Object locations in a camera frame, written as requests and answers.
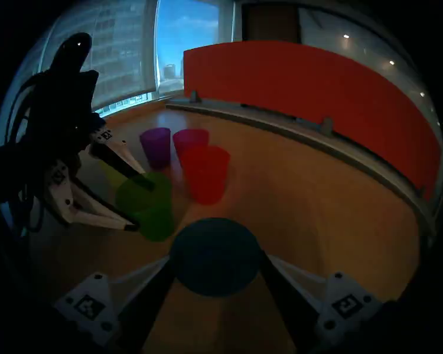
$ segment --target window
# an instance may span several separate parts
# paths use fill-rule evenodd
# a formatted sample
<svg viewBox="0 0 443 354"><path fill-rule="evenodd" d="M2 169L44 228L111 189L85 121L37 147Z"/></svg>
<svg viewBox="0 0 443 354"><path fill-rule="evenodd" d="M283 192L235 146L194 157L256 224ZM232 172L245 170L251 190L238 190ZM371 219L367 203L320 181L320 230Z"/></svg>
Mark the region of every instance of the window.
<svg viewBox="0 0 443 354"><path fill-rule="evenodd" d="M184 88L184 50L219 42L218 2L159 0L156 49L160 94Z"/></svg>
<svg viewBox="0 0 443 354"><path fill-rule="evenodd" d="M153 36L145 34L154 33L156 4L157 0L80 2L56 21L45 49L43 70L49 68L65 39L86 32L92 36L93 45L82 70L95 69L100 74L93 107L155 91Z"/></svg>

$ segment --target table surface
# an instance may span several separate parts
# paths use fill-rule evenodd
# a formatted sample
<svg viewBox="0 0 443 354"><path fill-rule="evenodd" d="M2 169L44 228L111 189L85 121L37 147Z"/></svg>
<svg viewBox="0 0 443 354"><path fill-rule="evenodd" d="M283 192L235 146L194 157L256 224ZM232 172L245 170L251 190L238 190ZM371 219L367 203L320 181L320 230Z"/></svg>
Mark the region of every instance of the table surface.
<svg viewBox="0 0 443 354"><path fill-rule="evenodd" d="M397 298L418 265L418 226L412 210L370 176L323 152L271 132L202 114L159 110L115 128L149 169L139 134L153 127L210 132L210 143L231 154L224 197L193 202L171 146L173 213L177 231L208 217L246 226L268 253L310 272L343 271L380 300ZM109 201L114 188L98 162L81 154L80 179ZM95 271L122 276L168 254L174 236L150 242L137 232L85 225L62 229L48 216L32 238L41 289L62 296ZM146 342L145 353L294 353L263 279L222 299L192 293L179 282Z"/></svg>

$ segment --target red partition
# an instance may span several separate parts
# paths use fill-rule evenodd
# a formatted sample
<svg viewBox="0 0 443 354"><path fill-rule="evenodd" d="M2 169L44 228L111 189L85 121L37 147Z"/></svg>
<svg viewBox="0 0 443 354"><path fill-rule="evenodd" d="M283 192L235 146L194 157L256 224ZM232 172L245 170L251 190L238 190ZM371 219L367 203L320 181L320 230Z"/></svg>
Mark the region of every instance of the red partition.
<svg viewBox="0 0 443 354"><path fill-rule="evenodd" d="M244 103L321 123L388 161L430 198L437 139L416 106L373 70L288 42L246 41L184 52L185 95Z"/></svg>

